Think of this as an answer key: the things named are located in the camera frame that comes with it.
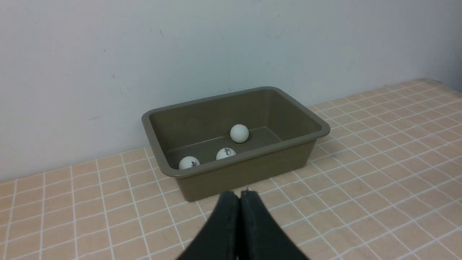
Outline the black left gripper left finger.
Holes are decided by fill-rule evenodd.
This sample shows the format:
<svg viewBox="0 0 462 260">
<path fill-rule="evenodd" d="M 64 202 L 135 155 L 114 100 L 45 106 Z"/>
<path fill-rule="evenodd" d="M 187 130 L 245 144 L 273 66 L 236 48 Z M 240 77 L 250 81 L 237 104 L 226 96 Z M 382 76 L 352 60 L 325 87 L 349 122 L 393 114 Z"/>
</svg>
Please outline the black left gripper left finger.
<svg viewBox="0 0 462 260">
<path fill-rule="evenodd" d="M 224 191 L 206 223 L 178 260 L 236 260 L 240 199 Z"/>
</svg>

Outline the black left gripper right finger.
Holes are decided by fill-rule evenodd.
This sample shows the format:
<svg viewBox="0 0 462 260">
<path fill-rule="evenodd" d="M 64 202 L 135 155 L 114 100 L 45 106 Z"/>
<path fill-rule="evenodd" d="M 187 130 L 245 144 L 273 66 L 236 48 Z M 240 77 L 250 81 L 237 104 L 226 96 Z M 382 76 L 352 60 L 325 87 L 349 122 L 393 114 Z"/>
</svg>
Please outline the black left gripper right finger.
<svg viewBox="0 0 462 260">
<path fill-rule="evenodd" d="M 256 191 L 241 192 L 239 260 L 308 260 L 273 219 Z"/>
</svg>

